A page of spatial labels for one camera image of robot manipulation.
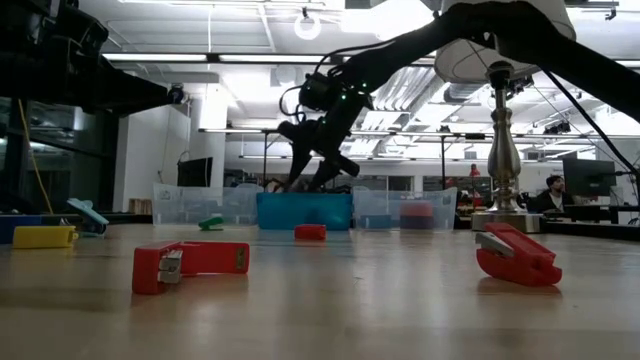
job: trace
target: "ceiling light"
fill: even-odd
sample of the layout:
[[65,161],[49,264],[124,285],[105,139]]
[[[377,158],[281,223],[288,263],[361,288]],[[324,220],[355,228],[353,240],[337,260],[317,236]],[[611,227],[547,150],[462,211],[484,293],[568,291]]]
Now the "ceiling light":
[[620,60],[617,63],[629,68],[640,68],[640,61],[637,60]]
[[618,1],[619,10],[635,11],[640,10],[640,2],[638,0],[616,0]]
[[209,133],[226,133],[226,134],[260,134],[263,130],[260,129],[199,129],[200,132]]
[[[351,56],[343,56],[342,57],[342,61],[343,62],[347,62],[349,61],[349,59],[351,59]],[[433,66],[433,63],[435,62],[435,58],[432,56],[427,56],[427,57],[423,57],[420,58],[416,61],[414,61],[413,63],[411,63],[411,65],[408,66]]]
[[232,6],[232,7],[277,7],[299,9],[300,5],[304,5],[310,9],[326,9],[325,2],[306,0],[119,0],[125,4],[152,4],[152,5],[173,5],[173,6]]
[[[263,155],[240,155],[238,156],[238,158],[240,159],[264,159],[265,157]],[[288,156],[272,156],[272,155],[267,155],[267,159],[272,159],[272,160],[284,160],[287,159]]]
[[220,55],[221,62],[317,64],[322,56],[314,55]]
[[102,54],[110,61],[137,62],[206,62],[205,54],[136,54],[136,53],[105,53]]
[[389,40],[433,21],[431,10],[420,0],[387,0],[369,10],[346,11],[340,29],[346,33],[372,33]]
[[371,136],[388,136],[388,135],[393,135],[394,132],[392,131],[352,131],[351,135],[371,135]]
[[[322,25],[320,24],[320,18],[318,15],[311,13],[306,14],[307,16],[303,16],[302,14],[298,15],[296,21],[293,23],[293,30],[296,35],[302,40],[313,40],[320,35],[320,31],[322,31]],[[303,29],[302,22],[305,20],[311,20],[311,28]]]

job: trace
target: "column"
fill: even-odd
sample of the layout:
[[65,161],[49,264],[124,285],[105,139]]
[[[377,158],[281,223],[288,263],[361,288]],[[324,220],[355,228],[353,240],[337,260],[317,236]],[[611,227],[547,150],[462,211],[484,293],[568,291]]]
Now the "column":
[[219,84],[208,84],[204,99],[194,100],[191,108],[190,159],[213,157],[211,167],[212,188],[224,187],[224,133],[199,132],[200,128],[227,127],[227,96]]
[[422,175],[414,175],[413,176],[413,192],[421,193],[423,192],[424,183],[422,181]]
[[[74,109],[73,135],[74,145],[100,150],[102,148],[102,131],[98,128],[98,119],[94,115],[86,114],[82,108]],[[102,175],[101,160],[96,157],[80,153],[71,154],[71,179],[69,196],[80,200],[91,200],[94,206],[98,205],[100,179]]]

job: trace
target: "desk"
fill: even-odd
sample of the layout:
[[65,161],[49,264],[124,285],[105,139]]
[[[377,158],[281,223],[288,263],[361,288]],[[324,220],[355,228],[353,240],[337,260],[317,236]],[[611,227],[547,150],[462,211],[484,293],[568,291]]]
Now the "desk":
[[585,212],[603,209],[609,210],[612,224],[620,223],[619,214],[621,212],[640,212],[640,206],[637,205],[565,205],[564,208],[569,214],[571,214],[572,211],[580,212],[581,210]]
[[[638,245],[536,235],[558,288],[487,278],[470,231],[330,233],[118,225],[75,249],[0,248],[0,359],[638,359]],[[245,276],[132,296],[133,249],[251,244]]]

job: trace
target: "person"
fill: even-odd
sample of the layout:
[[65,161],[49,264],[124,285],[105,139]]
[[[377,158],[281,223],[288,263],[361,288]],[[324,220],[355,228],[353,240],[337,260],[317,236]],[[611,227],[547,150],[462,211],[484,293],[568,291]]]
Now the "person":
[[573,197],[565,192],[562,176],[547,178],[548,189],[535,198],[534,207],[538,213],[562,213],[565,205],[575,205]]

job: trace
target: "small red object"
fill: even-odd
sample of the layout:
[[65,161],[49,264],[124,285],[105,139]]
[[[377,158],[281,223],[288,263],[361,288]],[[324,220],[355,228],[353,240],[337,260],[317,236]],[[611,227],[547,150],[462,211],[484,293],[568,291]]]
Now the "small red object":
[[326,240],[327,227],[324,225],[298,225],[294,230],[297,240]]
[[524,286],[549,286],[562,279],[562,269],[553,266],[556,254],[508,224],[490,223],[485,230],[513,249],[503,256],[478,249],[478,264],[487,274]]
[[249,245],[245,243],[160,242],[137,247],[133,253],[132,288],[136,294],[155,295],[165,291],[158,281],[160,261],[173,250],[182,250],[180,274],[246,274]]

